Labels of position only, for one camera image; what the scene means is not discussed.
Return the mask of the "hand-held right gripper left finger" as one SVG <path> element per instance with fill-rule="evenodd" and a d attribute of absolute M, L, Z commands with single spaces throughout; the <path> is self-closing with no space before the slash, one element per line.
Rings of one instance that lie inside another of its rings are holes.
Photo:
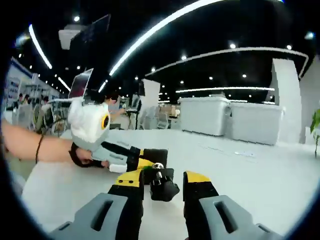
<path fill-rule="evenodd" d="M 74 221 L 53 230 L 52 240 L 137 240 L 143 217 L 144 171 L 120 175 L 108 193 L 80 208 Z"/>

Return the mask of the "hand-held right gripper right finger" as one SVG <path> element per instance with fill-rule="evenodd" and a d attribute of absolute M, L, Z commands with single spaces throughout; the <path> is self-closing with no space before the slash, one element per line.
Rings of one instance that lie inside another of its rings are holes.
<path fill-rule="evenodd" d="M 219 195 L 211 180 L 183 173 L 183 215 L 189 240 L 282 240 L 227 195 Z"/>

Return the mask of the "person's left hand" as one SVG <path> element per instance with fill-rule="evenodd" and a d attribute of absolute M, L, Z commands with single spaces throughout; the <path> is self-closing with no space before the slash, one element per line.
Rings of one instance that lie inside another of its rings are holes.
<path fill-rule="evenodd" d="M 73 163 L 81 168 L 109 168 L 108 161 L 99 161 L 92 158 L 92 152 L 78 147 L 74 142 L 68 151 Z"/>

